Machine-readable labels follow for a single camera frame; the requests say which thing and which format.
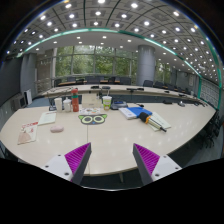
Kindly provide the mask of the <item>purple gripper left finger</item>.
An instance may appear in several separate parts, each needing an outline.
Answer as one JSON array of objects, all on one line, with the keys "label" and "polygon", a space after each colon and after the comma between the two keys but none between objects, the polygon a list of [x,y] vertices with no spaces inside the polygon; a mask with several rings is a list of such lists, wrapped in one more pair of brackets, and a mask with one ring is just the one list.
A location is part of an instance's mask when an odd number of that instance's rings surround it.
[{"label": "purple gripper left finger", "polygon": [[68,152],[56,155],[42,169],[79,185],[91,155],[91,144],[87,143]]}]

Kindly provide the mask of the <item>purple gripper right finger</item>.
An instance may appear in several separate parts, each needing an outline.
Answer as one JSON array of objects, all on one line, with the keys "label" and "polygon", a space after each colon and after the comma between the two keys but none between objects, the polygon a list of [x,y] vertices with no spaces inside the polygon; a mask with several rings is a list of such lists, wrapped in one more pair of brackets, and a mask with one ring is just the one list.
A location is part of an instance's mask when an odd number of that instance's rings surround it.
[{"label": "purple gripper right finger", "polygon": [[148,185],[181,170],[181,167],[168,155],[159,156],[136,143],[133,144],[133,156],[143,185]]}]

